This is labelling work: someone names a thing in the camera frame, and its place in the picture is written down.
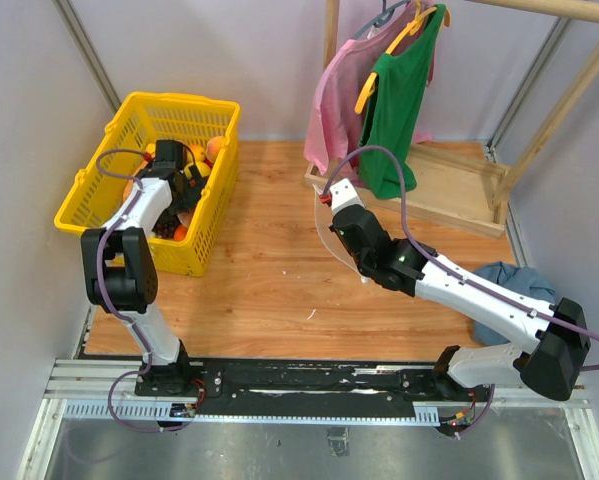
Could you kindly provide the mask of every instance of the green shirt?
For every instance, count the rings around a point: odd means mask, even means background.
[[[406,190],[417,186],[406,157],[421,108],[435,41],[445,5],[436,5],[421,36],[402,54],[384,53],[373,68],[377,73],[375,93],[370,97],[359,145],[381,145],[392,151],[401,163]],[[371,150],[361,154],[359,178],[380,199],[401,196],[399,177],[390,159]]]

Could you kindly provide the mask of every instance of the wooden rack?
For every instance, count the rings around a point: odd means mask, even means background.
[[[599,3],[583,0],[467,0],[499,7],[543,13],[599,23]],[[336,52],[339,0],[326,0],[324,66]],[[467,158],[446,150],[413,145],[407,163],[418,179],[408,194],[410,214],[441,225],[489,237],[505,229],[508,198],[523,173],[550,140],[588,86],[599,74],[599,43],[561,98],[538,128],[512,167]],[[325,178],[310,166],[304,175],[308,185],[323,187]],[[378,200],[365,189],[369,205],[399,210],[400,200]]]

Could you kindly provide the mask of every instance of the gray wall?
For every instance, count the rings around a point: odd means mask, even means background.
[[[573,24],[538,87],[498,148],[513,162],[599,39],[599,25]],[[599,77],[513,192],[534,266],[559,294],[584,306],[599,332]],[[599,362],[593,343],[588,362]],[[599,425],[599,372],[585,376]]]
[[[554,19],[444,3],[453,22],[437,43],[419,127],[440,139],[488,139]],[[241,138],[305,136],[322,70],[325,0],[73,4],[121,97],[145,89],[235,100]],[[380,6],[343,0],[339,45]]]
[[[78,240],[52,222],[110,118],[52,2],[0,1],[0,479],[83,324]]]

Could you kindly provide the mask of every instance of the yellow basket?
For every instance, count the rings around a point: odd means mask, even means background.
[[[181,94],[135,92],[128,95],[105,128],[105,137],[80,170],[70,193],[55,216],[55,226],[81,235],[99,228],[121,206],[125,180],[102,175],[95,160],[111,148],[145,150],[159,139],[175,139],[205,145],[215,136],[226,137],[197,204],[186,239],[182,242],[149,239],[158,270],[184,275],[203,275],[219,224],[234,189],[239,170],[237,124],[240,107],[234,102]],[[139,155],[117,153],[102,159],[107,170],[130,175],[141,163]]]

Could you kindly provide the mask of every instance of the pink shirt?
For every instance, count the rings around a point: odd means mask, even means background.
[[[359,146],[365,112],[355,113],[359,92],[372,72],[377,59],[395,37],[412,21],[416,13],[414,2],[409,3],[399,17],[377,35],[365,40],[348,40],[337,52],[323,72],[312,101],[304,156],[315,164],[321,174],[328,170],[330,159],[337,161]],[[418,37],[406,36],[393,55],[399,55]],[[431,135],[415,132],[413,142],[432,140]],[[341,173],[344,177],[358,180],[356,162],[346,165]]]

